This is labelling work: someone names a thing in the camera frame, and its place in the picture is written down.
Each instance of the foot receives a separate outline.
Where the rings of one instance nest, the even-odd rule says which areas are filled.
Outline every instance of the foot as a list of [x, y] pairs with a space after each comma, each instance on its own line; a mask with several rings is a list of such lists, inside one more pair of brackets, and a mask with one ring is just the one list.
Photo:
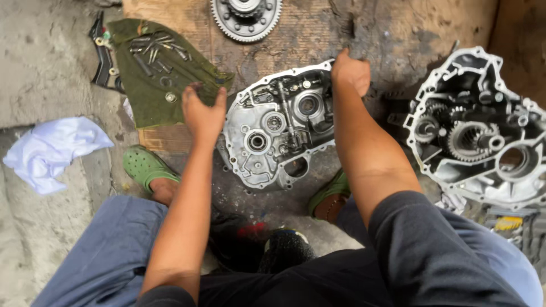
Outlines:
[[337, 214], [351, 196], [349, 181], [342, 169], [309, 201], [309, 214], [319, 220], [335, 224]]
[[332, 194], [326, 197], [315, 207], [313, 212], [315, 218], [336, 225], [337, 215], [347, 202], [347, 199], [343, 194]]
[[150, 189], [153, 191], [152, 200], [169, 207], [173, 202], [178, 184], [177, 181], [168, 178], [153, 179], [150, 181]]
[[134, 181], [152, 193], [152, 199], [166, 206], [173, 201], [180, 179], [153, 152], [140, 145], [129, 147], [123, 154], [123, 168]]

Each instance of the shoe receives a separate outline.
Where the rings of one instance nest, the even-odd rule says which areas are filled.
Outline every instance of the shoe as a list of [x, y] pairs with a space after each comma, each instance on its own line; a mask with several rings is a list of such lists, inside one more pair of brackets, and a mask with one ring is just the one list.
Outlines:
[[123, 168], [127, 175], [150, 193], [153, 193], [150, 182], [156, 178], [180, 182], [180, 178], [161, 158], [140, 145], [131, 146], [123, 153]]

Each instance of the green cloth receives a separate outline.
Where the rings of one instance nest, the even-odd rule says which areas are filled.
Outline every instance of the green cloth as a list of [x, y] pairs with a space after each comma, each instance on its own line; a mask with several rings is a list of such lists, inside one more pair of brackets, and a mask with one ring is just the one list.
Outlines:
[[[171, 35], [175, 44], [185, 48], [192, 55], [193, 60], [185, 62], [176, 52], [160, 46], [157, 58], [172, 66], [173, 71], [170, 74], [165, 71], [159, 73], [150, 68], [154, 76], [148, 77], [129, 51], [131, 40], [140, 36], [139, 29], [142, 35], [155, 32]], [[212, 65], [184, 37], [163, 25], [141, 19], [123, 19], [109, 23], [108, 30], [112, 35], [110, 41], [115, 48], [117, 67], [120, 70], [123, 87], [133, 109], [137, 129], [183, 123], [184, 115], [180, 107], [181, 95], [184, 88], [192, 82], [201, 81], [203, 83], [199, 97], [206, 105], [214, 105], [216, 93], [221, 86], [227, 90], [232, 86], [235, 74], [219, 72], [218, 68]], [[149, 55], [150, 51], [140, 57], [147, 63]], [[170, 77], [173, 85], [161, 85], [159, 80], [162, 76]], [[165, 100], [165, 94], [168, 92], [176, 95], [175, 103], [168, 103]]]

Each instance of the wooden board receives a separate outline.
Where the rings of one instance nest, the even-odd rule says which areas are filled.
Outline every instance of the wooden board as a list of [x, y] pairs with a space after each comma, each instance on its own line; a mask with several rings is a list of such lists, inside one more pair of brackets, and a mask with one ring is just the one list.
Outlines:
[[[221, 70], [236, 72], [234, 91], [266, 75], [333, 58], [350, 45], [353, 57], [372, 64], [366, 106], [378, 118], [384, 111], [377, 97], [417, 83], [430, 63], [449, 54], [456, 39], [462, 48], [487, 47], [497, 5], [498, 0], [284, 0], [276, 28], [254, 44], [225, 37], [209, 0], [125, 0], [123, 9], [126, 17], [176, 30]], [[161, 144], [172, 144], [158, 142], [158, 133], [154, 136], [158, 150], [167, 150]], [[149, 143], [141, 139], [141, 144]]]
[[189, 152], [192, 135], [186, 125], [172, 125], [138, 130], [140, 145], [153, 151]]
[[546, 2], [502, 0], [489, 52], [504, 58], [506, 86], [546, 109]]

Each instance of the hand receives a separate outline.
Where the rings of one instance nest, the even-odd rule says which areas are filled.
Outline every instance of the hand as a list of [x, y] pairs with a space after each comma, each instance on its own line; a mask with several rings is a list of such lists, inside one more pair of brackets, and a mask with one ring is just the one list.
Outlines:
[[334, 85], [350, 84], [363, 97], [370, 88], [370, 63], [350, 58], [349, 48], [345, 48], [336, 58], [331, 77]]
[[220, 87], [213, 107], [208, 107], [190, 84], [182, 93], [182, 111], [186, 125], [193, 136], [193, 146], [213, 149], [220, 131], [224, 127], [227, 91]]

